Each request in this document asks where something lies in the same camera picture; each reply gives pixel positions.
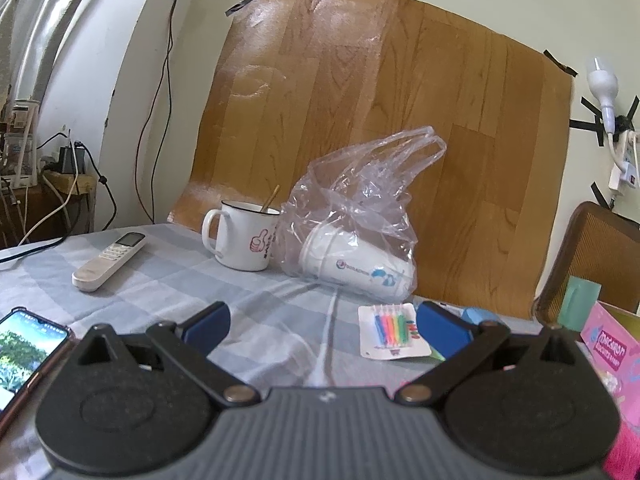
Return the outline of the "pink fluffy cloth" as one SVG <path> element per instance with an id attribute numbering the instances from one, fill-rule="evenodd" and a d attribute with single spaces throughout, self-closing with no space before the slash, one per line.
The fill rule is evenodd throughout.
<path id="1" fill-rule="evenodd" d="M 606 456 L 604 471 L 614 480 L 640 478 L 639 428 L 624 420 L 612 450 Z"/>

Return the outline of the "blue glasses case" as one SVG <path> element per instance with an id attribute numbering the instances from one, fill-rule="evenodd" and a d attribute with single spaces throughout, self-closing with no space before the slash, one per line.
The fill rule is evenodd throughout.
<path id="1" fill-rule="evenodd" d="M 474 325 L 480 325 L 483 322 L 501 323 L 501 318 L 494 312 L 478 307 L 464 308 L 461 313 L 461 318 L 463 321 Z"/>

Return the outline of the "birthday candles pack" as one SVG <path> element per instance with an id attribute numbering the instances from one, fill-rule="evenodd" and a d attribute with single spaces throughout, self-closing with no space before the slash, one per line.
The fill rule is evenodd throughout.
<path id="1" fill-rule="evenodd" d="M 419 334 L 413 304 L 358 308 L 360 356 L 375 361 L 427 358 L 431 346 Z"/>

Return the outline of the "checked blue grey tablecloth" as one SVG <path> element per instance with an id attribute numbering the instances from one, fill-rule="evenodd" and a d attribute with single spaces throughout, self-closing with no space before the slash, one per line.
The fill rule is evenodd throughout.
<path id="1" fill-rule="evenodd" d="M 122 231 L 73 236 L 21 259 L 1 254 L 1 310 L 25 307 L 70 327 L 77 337 L 107 323 L 120 334 L 182 322 L 215 301 L 228 304 L 231 332 L 209 359 L 261 393 L 272 387 L 369 387 L 395 392 L 439 362 L 372 361 L 360 354 L 357 310 L 367 299 L 291 278 L 276 268 L 252 273 L 219 264 L 198 234 L 145 226 L 144 247 L 93 294 L 72 274 Z"/>

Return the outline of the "white enamel mug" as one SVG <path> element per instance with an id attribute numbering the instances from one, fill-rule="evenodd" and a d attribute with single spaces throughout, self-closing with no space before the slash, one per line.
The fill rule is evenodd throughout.
<path id="1" fill-rule="evenodd" d="M 206 212 L 201 227 L 203 246 L 227 268 L 243 272 L 267 269 L 280 211 L 227 200 Z"/>

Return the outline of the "white remote control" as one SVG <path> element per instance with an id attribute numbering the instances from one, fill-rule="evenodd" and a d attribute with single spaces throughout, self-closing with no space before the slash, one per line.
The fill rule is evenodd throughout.
<path id="1" fill-rule="evenodd" d="M 82 292 L 95 292 L 118 272 L 146 243 L 140 232 L 128 232 L 72 274 L 72 284 Z"/>

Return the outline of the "teal paper card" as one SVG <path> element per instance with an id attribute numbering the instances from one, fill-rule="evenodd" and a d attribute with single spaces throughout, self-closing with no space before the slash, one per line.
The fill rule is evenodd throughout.
<path id="1" fill-rule="evenodd" d="M 558 323 L 568 330 L 580 332 L 599 298 L 600 291 L 600 284 L 571 275 L 568 278 Z"/>

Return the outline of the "white paper cups stack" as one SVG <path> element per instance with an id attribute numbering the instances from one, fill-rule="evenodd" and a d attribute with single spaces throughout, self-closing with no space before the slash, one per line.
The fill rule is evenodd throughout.
<path id="1" fill-rule="evenodd" d="M 388 304 L 404 301 L 414 289 L 412 262 L 331 223 L 319 224 L 310 232 L 298 263 L 307 278 L 358 289 Z"/>

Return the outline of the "clear plastic bag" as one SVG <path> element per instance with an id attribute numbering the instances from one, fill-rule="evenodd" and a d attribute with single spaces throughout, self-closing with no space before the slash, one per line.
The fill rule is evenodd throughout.
<path id="1" fill-rule="evenodd" d="M 319 224 L 331 223 L 416 267 L 418 237 L 408 215 L 408 187 L 446 151 L 446 142 L 432 127 L 421 127 L 349 145 L 313 160 L 281 206 L 274 260 L 288 275 L 341 286 L 307 278 L 298 263 L 310 232 Z"/>

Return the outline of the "wooden stick in mug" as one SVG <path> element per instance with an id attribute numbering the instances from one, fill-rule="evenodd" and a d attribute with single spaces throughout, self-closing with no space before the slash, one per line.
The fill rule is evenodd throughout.
<path id="1" fill-rule="evenodd" d="M 267 212 L 268 211 L 268 209 L 270 208 L 272 202 L 277 197 L 279 191 L 280 191 L 280 184 L 277 184 L 273 188 L 273 190 L 271 191 L 271 193 L 268 196 L 268 198 L 265 200 L 265 203 L 263 203 L 262 206 L 260 207 L 260 211 L 259 212 L 263 213 L 263 212 Z"/>

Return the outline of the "pink macaron box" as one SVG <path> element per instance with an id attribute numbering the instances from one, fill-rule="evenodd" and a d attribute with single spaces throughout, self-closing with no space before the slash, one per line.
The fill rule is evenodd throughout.
<path id="1" fill-rule="evenodd" d="M 639 341 L 613 315 L 615 308 L 597 301 L 580 338 L 591 363 L 617 404 L 624 422 L 639 431 Z"/>

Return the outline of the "brown mesh chair back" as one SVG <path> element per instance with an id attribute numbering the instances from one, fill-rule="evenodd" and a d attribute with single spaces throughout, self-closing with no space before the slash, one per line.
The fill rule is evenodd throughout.
<path id="1" fill-rule="evenodd" d="M 639 226 L 595 203 L 580 204 L 568 222 L 548 280 L 534 303 L 537 321 L 558 319 L 568 278 L 601 285 L 600 299 L 634 313 L 639 304 Z"/>

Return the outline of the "smartphone with lit screen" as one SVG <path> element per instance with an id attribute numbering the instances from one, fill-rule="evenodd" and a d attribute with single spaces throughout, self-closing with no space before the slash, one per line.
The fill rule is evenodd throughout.
<path id="1" fill-rule="evenodd" d="M 68 327 L 15 307 L 1 319 L 1 437 L 75 335 Z"/>

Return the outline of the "white power strip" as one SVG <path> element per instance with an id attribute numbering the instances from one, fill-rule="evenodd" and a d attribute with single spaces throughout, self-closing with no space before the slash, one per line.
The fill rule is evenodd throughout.
<path id="1" fill-rule="evenodd" d="M 623 193 L 626 188 L 639 186 L 639 133 L 626 130 L 614 140 L 612 133 L 606 137 L 608 149 L 613 159 L 613 167 L 608 188 L 614 193 Z"/>

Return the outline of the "wood-pattern vinyl backdrop sheet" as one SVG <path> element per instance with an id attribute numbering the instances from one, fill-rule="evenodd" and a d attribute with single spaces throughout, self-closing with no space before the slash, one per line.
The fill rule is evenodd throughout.
<path id="1" fill-rule="evenodd" d="M 547 259 L 573 81 L 542 54 L 416 0 L 255 0 L 232 18 L 172 222 L 288 198 L 308 164 L 430 126 L 411 185 L 418 292 L 528 318 Z"/>

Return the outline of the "white light bulb lamp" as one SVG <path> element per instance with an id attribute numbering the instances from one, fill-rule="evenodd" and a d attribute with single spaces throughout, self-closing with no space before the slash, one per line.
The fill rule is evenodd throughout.
<path id="1" fill-rule="evenodd" d="M 614 70 L 600 56 L 594 56 L 588 61 L 587 82 L 591 94 L 600 104 L 604 131 L 614 134 L 615 100 L 618 95 L 618 79 Z"/>

